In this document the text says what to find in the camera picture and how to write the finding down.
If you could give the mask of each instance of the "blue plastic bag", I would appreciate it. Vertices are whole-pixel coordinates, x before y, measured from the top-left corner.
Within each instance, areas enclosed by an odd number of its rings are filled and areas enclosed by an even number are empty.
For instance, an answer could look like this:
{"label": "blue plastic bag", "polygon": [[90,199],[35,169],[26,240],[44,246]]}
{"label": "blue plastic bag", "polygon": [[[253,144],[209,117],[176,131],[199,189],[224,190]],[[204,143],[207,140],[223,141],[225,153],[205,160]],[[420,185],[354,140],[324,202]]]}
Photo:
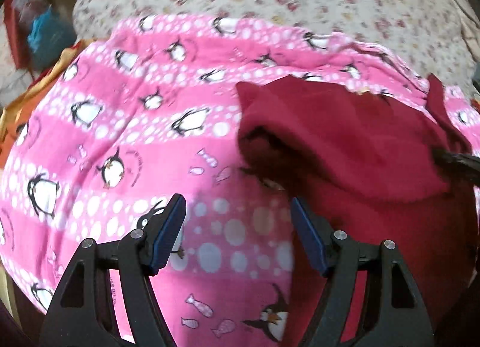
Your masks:
{"label": "blue plastic bag", "polygon": [[58,60],[63,49],[75,44],[77,34],[73,26],[49,8],[35,18],[27,37],[32,52],[32,66],[44,70]]}

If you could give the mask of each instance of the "pink fabric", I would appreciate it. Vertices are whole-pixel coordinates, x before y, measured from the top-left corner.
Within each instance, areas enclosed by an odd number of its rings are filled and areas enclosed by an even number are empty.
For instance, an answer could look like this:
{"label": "pink fabric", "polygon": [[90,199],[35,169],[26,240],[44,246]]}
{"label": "pink fabric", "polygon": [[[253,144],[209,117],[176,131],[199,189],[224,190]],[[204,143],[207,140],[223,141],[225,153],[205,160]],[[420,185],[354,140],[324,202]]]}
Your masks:
{"label": "pink fabric", "polygon": [[[242,169],[235,84],[289,74],[392,94],[433,120],[425,79],[388,49],[341,33],[187,15],[121,22],[59,79],[11,152],[0,199],[7,271],[45,310],[83,238],[119,239],[178,192],[187,199],[186,222],[176,253],[152,279],[177,344],[281,339],[286,314],[270,336],[248,320],[289,300],[292,225],[284,192]],[[480,115],[459,87],[445,92],[453,124],[480,150]],[[112,286],[119,329],[131,340],[115,273]]]}

